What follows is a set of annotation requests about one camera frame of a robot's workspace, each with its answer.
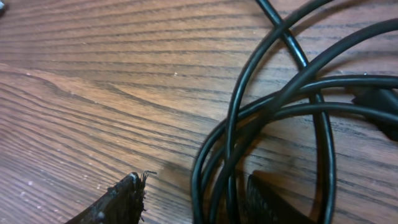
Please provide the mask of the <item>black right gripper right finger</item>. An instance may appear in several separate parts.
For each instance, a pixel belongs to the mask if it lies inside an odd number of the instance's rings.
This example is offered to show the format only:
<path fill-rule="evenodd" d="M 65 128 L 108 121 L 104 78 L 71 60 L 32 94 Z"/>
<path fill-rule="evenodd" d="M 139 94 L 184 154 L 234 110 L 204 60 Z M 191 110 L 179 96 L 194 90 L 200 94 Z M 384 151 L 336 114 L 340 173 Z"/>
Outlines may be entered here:
<path fill-rule="evenodd" d="M 249 223 L 314 224 L 253 174 L 248 178 L 246 204 Z"/>

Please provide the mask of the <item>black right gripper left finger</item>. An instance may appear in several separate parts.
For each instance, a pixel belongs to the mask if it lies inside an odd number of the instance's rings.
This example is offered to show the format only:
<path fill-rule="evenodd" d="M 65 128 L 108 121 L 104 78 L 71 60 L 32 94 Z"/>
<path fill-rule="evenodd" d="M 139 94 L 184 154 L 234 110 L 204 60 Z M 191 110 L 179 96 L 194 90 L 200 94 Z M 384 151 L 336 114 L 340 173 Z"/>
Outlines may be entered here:
<path fill-rule="evenodd" d="M 138 224 L 142 218 L 146 180 L 152 172 L 130 172 L 84 211 L 65 224 Z"/>

